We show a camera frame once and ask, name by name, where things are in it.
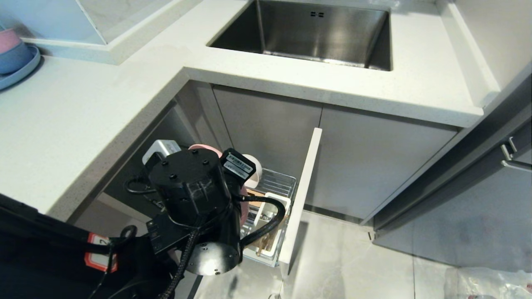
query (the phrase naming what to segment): red tag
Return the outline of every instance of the red tag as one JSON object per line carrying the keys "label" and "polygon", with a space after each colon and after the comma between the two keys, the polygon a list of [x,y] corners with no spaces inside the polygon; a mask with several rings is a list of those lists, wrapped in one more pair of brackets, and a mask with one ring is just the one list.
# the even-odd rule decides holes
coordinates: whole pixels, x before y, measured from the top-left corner
{"label": "red tag", "polygon": [[[98,245],[107,245],[109,244],[109,238],[97,235],[93,232],[89,233],[89,243],[98,244]],[[100,271],[107,270],[107,264],[109,263],[109,255],[86,252],[85,253],[85,265],[98,269]],[[111,272],[115,272],[118,269],[117,255],[113,254],[113,262]]]}

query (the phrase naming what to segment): black cable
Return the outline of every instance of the black cable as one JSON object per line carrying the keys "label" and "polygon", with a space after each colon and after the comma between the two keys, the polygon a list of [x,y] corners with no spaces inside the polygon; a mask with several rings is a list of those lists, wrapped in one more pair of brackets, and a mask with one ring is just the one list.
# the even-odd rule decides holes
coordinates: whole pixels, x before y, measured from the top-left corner
{"label": "black cable", "polygon": [[212,218],[211,220],[207,221],[205,224],[202,224],[200,226],[190,226],[190,225],[186,225],[183,223],[175,222],[171,217],[170,217],[170,220],[175,225],[181,226],[186,229],[206,231],[214,227],[214,225],[216,225],[218,222],[222,221],[225,217],[227,217],[231,213],[232,207],[233,207],[232,203],[229,202],[229,204],[222,210],[222,212],[220,212],[220,214],[218,214],[217,216],[215,216],[214,218]]}
{"label": "black cable", "polygon": [[145,189],[144,190],[135,190],[135,189],[131,189],[130,185],[132,182],[142,182],[142,178],[141,177],[134,177],[134,178],[131,178],[129,180],[126,180],[124,182],[124,189],[131,193],[131,194],[136,194],[136,195],[142,195],[142,194],[151,194],[151,193],[156,193],[157,191],[155,189],[151,189],[151,187],[149,185],[145,185]]}
{"label": "black cable", "polygon": [[199,237],[200,231],[198,229],[195,229],[190,233],[187,245],[185,246],[185,250],[183,250],[183,253],[181,254],[181,261],[177,266],[176,274],[173,276],[166,290],[161,293],[157,297],[157,299],[168,299],[168,297],[170,297],[170,295],[172,294],[173,290],[176,289],[177,284],[183,279],[183,274],[185,273],[185,269],[187,268],[188,261],[190,261],[190,255],[192,254],[192,251],[194,250],[194,247],[196,246]]}
{"label": "black cable", "polygon": [[99,291],[100,287],[102,286],[105,278],[107,277],[107,274],[111,272],[111,268],[112,268],[112,265],[113,265],[113,254],[114,254],[114,246],[113,245],[109,245],[109,259],[108,259],[108,262],[107,262],[107,269],[105,269],[105,272],[103,272],[103,275],[100,278],[98,284],[96,285],[96,287],[94,288],[93,292],[89,295],[89,297],[87,299],[92,299],[94,297],[94,295],[96,295],[96,293]]}
{"label": "black cable", "polygon": [[275,200],[273,198],[269,198],[269,197],[238,196],[237,199],[241,202],[270,203],[270,204],[273,204],[277,208],[277,214],[268,223],[266,223],[266,225],[264,225],[263,227],[259,228],[258,230],[252,232],[251,234],[245,236],[243,239],[240,240],[240,250],[243,251],[247,245],[255,242],[260,237],[274,230],[282,222],[283,218],[285,217],[286,209],[285,209],[285,206],[282,204],[282,202]]}
{"label": "black cable", "polygon": [[105,278],[107,277],[107,274],[111,273],[111,268],[113,266],[113,254],[115,250],[119,247],[122,247],[125,245],[128,241],[133,239],[137,235],[137,227],[134,225],[126,226],[122,229],[122,232],[120,232],[120,237],[125,238],[124,240],[114,243],[113,241],[110,241],[108,244],[109,247],[109,259],[107,260],[107,269],[105,269],[105,272],[103,272],[102,277],[100,278],[98,284],[94,288],[93,292],[89,295],[87,299],[92,299],[94,295],[99,291],[101,286],[103,285],[103,282],[105,281]]}

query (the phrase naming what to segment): wall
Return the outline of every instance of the wall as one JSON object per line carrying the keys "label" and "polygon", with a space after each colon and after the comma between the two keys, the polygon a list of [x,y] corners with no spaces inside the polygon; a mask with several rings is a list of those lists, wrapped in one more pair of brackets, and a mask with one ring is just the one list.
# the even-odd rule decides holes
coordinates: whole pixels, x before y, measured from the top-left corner
{"label": "wall", "polygon": [[105,44],[76,0],[1,0],[0,25],[21,37]]}
{"label": "wall", "polygon": [[522,76],[517,80],[521,83],[532,69],[532,1],[456,0],[455,4],[500,88],[517,76]]}
{"label": "wall", "polygon": [[171,0],[79,0],[107,43]]}

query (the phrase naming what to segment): label sticker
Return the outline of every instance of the label sticker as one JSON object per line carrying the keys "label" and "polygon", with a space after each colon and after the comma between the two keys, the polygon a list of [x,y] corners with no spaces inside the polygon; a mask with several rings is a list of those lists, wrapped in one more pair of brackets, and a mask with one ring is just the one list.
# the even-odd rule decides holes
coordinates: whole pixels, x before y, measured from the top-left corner
{"label": "label sticker", "polygon": [[[93,232],[89,233],[89,238],[87,241],[89,243],[97,244],[97,245],[109,244],[109,238],[97,235]],[[109,263],[109,256],[106,254],[99,254],[99,253],[93,253],[93,252],[85,253],[85,265],[89,267],[105,272],[107,270],[108,263]],[[117,269],[118,269],[117,255],[113,254],[111,272],[115,272]]]}
{"label": "label sticker", "polygon": [[243,179],[247,179],[249,177],[247,173],[245,173],[242,169],[238,168],[236,165],[234,165],[233,163],[229,161],[226,161],[223,167],[229,169],[231,172],[233,172],[234,174],[238,175],[239,177]]}
{"label": "label sticker", "polygon": [[245,172],[250,173],[253,171],[253,168],[246,163],[242,162],[239,158],[233,156],[232,154],[227,155],[227,160],[231,161],[234,165],[242,168]]}

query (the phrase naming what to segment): kitchen sink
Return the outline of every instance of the kitchen sink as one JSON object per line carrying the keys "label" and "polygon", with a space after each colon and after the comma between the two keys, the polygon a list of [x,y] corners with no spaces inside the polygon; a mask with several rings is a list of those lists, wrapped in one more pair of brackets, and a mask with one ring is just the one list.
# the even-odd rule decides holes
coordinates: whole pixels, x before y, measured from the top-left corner
{"label": "kitchen sink", "polygon": [[390,71],[386,11],[270,0],[253,1],[210,45]]}

